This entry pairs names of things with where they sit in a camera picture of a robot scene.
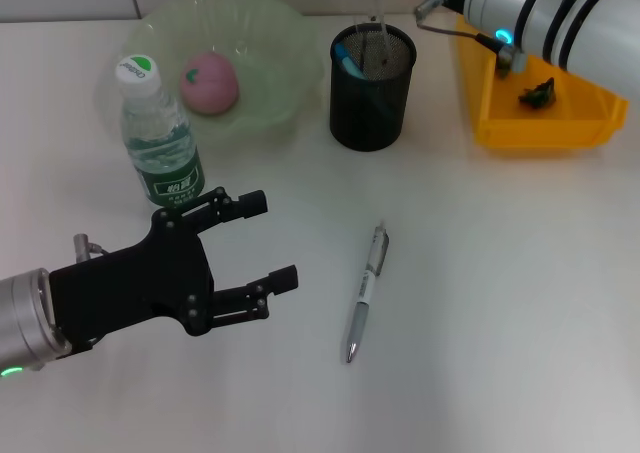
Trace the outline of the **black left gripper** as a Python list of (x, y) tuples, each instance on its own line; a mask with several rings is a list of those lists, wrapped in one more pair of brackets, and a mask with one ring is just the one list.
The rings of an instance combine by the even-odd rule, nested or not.
[(105, 336), (167, 317), (197, 337), (269, 317), (268, 296), (299, 286), (294, 265), (244, 286), (213, 291), (198, 231), (267, 212), (262, 190), (233, 199), (217, 187), (177, 209), (160, 209), (138, 244), (49, 274), (55, 324), (71, 352)]

